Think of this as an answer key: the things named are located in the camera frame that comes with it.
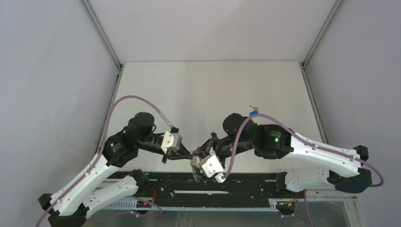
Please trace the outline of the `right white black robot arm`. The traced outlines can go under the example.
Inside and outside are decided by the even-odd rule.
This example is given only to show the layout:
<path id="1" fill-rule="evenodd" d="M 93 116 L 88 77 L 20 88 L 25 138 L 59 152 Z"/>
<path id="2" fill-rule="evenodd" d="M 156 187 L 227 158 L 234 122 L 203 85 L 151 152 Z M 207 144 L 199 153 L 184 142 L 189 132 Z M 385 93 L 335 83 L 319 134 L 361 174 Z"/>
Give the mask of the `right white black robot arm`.
<path id="1" fill-rule="evenodd" d="M 213 133 L 192 153 L 200 158 L 201 172 L 220 183 L 233 168 L 233 163 L 226 166 L 225 160 L 252 150 L 263 159 L 303 160 L 313 165 L 303 172 L 278 173 L 275 192 L 282 198 L 310 189 L 361 193 L 373 185 L 371 171 L 364 168 L 369 157 L 365 146 L 351 149 L 330 146 L 302 136 L 275 119 L 271 124 L 257 124 L 251 117 L 237 113 L 223 121 L 223 129 L 224 138 Z"/>

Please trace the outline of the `red grey keyring holder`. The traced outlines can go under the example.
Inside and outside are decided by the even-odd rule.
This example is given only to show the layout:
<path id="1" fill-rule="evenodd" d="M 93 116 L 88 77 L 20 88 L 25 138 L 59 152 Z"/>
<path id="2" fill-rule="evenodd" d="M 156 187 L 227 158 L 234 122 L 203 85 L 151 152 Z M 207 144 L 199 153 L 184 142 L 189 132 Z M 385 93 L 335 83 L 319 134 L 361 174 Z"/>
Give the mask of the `red grey keyring holder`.
<path id="1" fill-rule="evenodd" d="M 197 162 L 196 162 L 196 156 L 192 156 L 191 160 L 190 160 L 190 166 L 192 169 L 192 175 L 195 181 L 200 182 L 201 181 L 201 177 L 198 175 L 197 170 L 199 169 L 197 167 Z"/>

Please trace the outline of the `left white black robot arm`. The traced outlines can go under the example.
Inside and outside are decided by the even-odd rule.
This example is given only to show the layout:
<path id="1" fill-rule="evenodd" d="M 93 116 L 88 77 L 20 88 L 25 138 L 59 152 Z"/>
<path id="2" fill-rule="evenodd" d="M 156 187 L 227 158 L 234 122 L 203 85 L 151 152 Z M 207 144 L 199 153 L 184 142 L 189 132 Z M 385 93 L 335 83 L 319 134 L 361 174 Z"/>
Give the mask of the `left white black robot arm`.
<path id="1" fill-rule="evenodd" d="M 39 197 L 52 227 L 80 227 L 94 213 L 113 202 L 133 195 L 146 196 L 151 188 L 150 180 L 140 169 L 132 170 L 108 187 L 97 189 L 105 179 L 136 158 L 139 150 L 162 155 L 163 163 L 169 159 L 191 159 L 178 129 L 173 127 L 165 133 L 155 133 L 154 121 L 150 113 L 137 113 L 127 126 L 106 140 L 102 153 L 96 154 L 70 183 L 56 193 Z"/>

